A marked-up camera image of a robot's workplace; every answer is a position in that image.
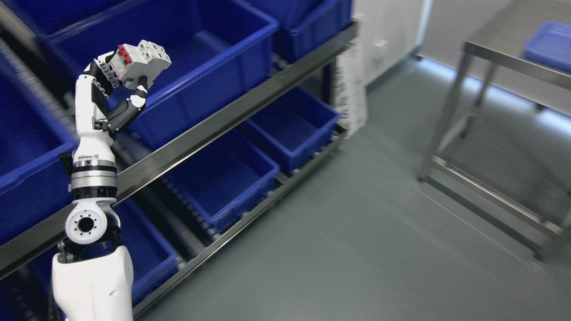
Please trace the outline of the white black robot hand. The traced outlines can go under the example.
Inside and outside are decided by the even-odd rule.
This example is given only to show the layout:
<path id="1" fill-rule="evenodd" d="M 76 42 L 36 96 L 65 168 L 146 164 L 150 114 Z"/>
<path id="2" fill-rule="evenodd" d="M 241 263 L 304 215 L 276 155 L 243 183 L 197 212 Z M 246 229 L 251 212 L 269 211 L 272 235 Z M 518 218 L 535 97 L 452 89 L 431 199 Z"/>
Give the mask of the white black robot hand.
<path id="1" fill-rule="evenodd" d="M 75 125 L 79 145 L 73 154 L 73 165 L 112 166 L 116 157 L 111 146 L 115 134 L 124 130 L 145 108 L 148 81 L 141 76 L 130 97 L 113 109 L 108 97 L 122 81 L 111 61 L 117 51 L 93 59 L 75 83 Z"/>

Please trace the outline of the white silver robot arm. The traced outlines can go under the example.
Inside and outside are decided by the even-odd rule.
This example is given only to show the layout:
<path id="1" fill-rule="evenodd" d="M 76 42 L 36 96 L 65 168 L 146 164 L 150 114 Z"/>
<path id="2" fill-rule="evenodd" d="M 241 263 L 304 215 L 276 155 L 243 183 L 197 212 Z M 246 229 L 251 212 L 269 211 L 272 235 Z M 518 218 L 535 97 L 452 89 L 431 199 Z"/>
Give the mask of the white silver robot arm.
<path id="1" fill-rule="evenodd" d="M 53 299 L 66 321 L 132 321 L 134 264 L 113 208 L 116 157 L 77 150 L 61 160 L 71 179 L 73 209 L 52 258 Z"/>

